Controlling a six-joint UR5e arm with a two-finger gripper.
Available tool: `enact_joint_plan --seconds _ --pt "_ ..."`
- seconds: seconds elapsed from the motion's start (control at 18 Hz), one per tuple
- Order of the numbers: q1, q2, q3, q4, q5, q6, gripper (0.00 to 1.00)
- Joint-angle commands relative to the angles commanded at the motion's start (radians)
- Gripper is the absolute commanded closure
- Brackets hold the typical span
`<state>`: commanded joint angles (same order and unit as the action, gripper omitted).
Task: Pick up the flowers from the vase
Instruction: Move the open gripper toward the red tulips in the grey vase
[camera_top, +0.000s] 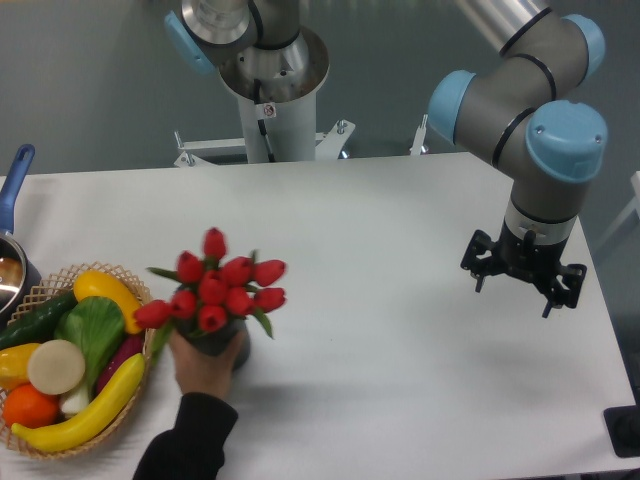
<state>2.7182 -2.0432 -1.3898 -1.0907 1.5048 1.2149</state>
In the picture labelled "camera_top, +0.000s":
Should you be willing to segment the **person's hand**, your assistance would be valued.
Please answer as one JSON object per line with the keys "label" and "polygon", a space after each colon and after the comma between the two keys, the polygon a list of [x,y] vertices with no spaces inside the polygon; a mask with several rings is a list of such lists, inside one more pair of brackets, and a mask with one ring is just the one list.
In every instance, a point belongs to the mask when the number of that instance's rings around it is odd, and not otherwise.
{"label": "person's hand", "polygon": [[169,347],[173,356],[175,379],[183,395],[206,394],[225,400],[231,389],[235,361],[245,343],[246,334],[237,333],[218,356],[209,356],[173,332]]}

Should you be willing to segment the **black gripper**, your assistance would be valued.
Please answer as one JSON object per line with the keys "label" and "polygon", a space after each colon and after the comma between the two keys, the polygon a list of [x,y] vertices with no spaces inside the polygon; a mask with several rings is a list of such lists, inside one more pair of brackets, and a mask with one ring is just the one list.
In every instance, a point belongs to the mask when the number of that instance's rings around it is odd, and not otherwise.
{"label": "black gripper", "polygon": [[543,318],[548,318],[553,309],[575,309],[587,267],[560,263],[568,239],[541,245],[535,238],[532,231],[518,237],[506,223],[503,223],[498,241],[493,241],[484,231],[476,230],[460,267],[475,280],[476,293],[481,292],[487,277],[501,274],[533,284],[546,298]]}

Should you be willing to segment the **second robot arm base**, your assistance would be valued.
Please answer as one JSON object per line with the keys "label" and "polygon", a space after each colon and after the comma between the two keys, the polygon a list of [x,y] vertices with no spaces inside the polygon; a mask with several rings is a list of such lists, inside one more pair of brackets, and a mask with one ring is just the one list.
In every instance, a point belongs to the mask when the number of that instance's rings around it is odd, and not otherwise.
{"label": "second robot arm base", "polygon": [[182,1],[165,32],[192,70],[208,75],[237,60],[249,78],[300,75],[310,65],[298,1]]}

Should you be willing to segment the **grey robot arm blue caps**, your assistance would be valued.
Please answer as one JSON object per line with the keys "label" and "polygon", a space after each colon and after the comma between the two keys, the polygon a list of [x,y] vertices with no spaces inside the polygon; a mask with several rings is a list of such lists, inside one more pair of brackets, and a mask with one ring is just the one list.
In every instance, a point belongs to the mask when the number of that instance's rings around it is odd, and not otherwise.
{"label": "grey robot arm blue caps", "polygon": [[561,257],[608,142],[603,117],[567,94],[601,65],[600,28],[545,1],[463,1],[460,10],[501,64],[458,70],[434,90],[431,128],[512,180],[500,235],[476,231],[461,266],[477,283],[507,275],[532,284],[548,310],[575,308],[587,269]]}

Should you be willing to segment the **black sleeved forearm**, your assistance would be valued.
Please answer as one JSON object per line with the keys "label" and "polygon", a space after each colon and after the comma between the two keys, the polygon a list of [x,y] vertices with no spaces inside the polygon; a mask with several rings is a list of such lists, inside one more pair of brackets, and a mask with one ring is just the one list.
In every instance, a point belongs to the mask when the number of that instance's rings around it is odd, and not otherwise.
{"label": "black sleeved forearm", "polygon": [[237,411],[223,400],[205,393],[183,395],[173,428],[151,441],[133,477],[215,479],[237,420]]}

